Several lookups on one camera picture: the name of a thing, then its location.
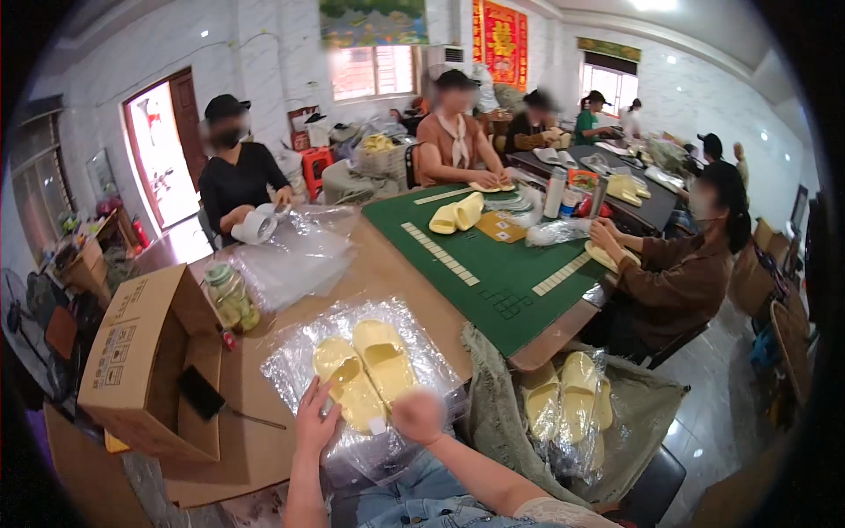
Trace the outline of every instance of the red banner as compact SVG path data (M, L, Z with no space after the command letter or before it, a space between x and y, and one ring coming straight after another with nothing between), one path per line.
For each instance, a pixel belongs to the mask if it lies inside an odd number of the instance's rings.
M484 64L484 20L481 0L472 0L472 61Z
M510 84L524 92L528 76L528 18L495 3L485 2L483 6L483 59L493 82Z

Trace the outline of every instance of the woman in black shirt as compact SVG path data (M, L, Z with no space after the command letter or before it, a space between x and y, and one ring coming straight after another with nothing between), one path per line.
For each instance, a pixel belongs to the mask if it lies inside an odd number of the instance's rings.
M554 111L554 104L548 95L534 90L522 100L526 103L527 109L517 114L508 126L504 141L505 154L547 146L547 140L542 133L554 125L551 113Z
M232 228L249 211L270 201L289 204L293 191L267 147L240 142L249 130L248 103L218 95L205 108L205 119L215 155L199 177L199 194L211 228L228 245L233 242ZM268 185L275 191L272 200Z

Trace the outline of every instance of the doorway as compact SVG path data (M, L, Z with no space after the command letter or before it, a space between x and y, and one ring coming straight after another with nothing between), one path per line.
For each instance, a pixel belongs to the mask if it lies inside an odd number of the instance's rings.
M123 103L129 146L141 187L161 229L199 211L199 175L207 157L190 69L153 84Z

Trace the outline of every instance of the red plastic stool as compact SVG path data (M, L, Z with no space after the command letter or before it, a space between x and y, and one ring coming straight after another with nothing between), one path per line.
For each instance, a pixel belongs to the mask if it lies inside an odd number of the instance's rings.
M317 199L317 189L323 187L323 171L332 163L329 147L315 147L300 152L303 156L303 177L308 195L313 202Z

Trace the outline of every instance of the smartphone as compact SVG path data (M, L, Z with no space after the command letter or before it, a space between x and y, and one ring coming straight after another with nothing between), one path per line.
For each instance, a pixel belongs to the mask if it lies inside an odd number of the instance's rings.
M179 392L206 422L226 406L223 396L211 386L208 380L203 378L194 365L185 369L177 383Z

